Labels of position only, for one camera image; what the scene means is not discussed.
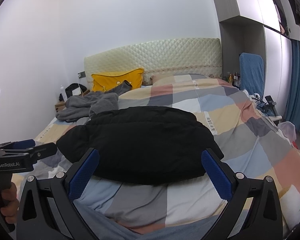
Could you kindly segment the left hand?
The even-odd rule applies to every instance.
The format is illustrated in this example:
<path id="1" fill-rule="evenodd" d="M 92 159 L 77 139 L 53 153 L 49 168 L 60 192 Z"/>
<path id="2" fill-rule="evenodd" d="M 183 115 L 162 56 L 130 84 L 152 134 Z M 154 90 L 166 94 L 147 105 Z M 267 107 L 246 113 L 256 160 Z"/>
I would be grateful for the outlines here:
<path id="1" fill-rule="evenodd" d="M 19 208 L 19 200 L 17 199 L 17 188 L 14 183 L 11 183 L 9 189 L 1 192 L 3 200 L 7 201 L 7 205 L 0 209 L 2 215 L 8 224 L 15 224 L 17 222 L 17 213 Z"/>

